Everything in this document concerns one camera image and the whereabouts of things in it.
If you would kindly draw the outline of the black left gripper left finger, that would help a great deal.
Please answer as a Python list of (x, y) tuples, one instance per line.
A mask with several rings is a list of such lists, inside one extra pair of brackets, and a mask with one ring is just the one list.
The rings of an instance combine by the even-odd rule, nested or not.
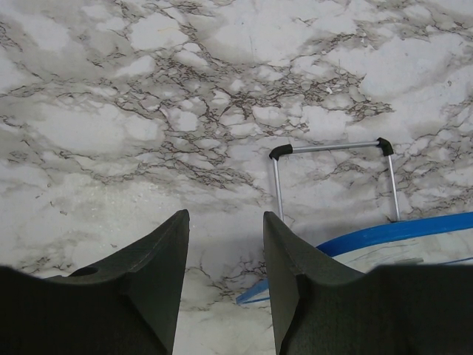
[(3, 354), (171, 354), (189, 242), (180, 210), (69, 276), (1, 268)]

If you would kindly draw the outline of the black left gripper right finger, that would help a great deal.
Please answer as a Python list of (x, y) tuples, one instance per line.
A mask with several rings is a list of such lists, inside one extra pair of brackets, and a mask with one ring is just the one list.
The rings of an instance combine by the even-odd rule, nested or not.
[(470, 354), (472, 267), (378, 266), (326, 255), (263, 217), (278, 354)]

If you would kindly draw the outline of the blue framed small whiteboard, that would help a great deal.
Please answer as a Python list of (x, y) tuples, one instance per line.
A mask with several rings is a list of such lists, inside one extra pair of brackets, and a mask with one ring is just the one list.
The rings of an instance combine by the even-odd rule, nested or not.
[(472, 264), (472, 213), (448, 214), (417, 220), (402, 220), (400, 215), (392, 144), (384, 139), (332, 145), (300, 146), (281, 145), (271, 150), (278, 215), (283, 216), (282, 193), (279, 176), (279, 159), (284, 155), (309, 152), (377, 147), (387, 158), (395, 209), (395, 221), (374, 226), (328, 240), (317, 249), (337, 261), (367, 272), (384, 264), (408, 265), (471, 265)]

